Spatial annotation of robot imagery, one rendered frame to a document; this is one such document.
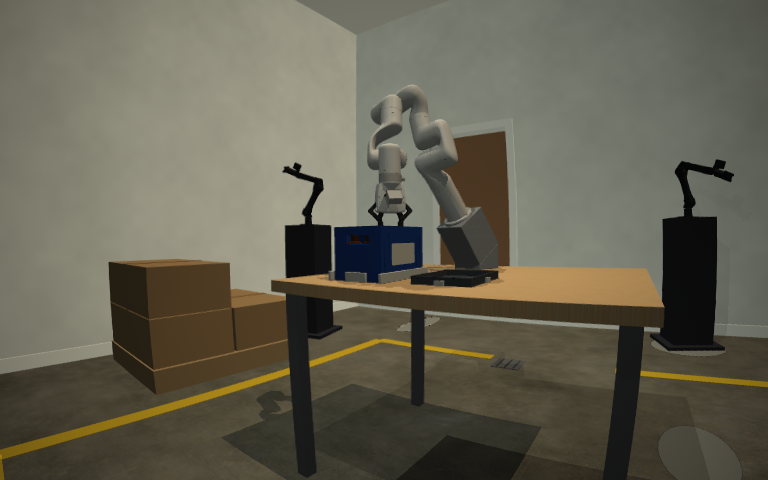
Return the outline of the blue crate with cross dividers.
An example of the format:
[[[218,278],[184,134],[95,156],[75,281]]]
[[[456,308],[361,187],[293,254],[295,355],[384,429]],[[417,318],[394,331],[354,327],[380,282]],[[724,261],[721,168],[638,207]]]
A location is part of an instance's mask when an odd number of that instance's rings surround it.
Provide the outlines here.
[[[359,235],[369,244],[347,244]],[[423,267],[422,227],[353,226],[334,227],[335,280],[345,281],[345,272],[367,273],[367,282],[378,283],[378,274]]]

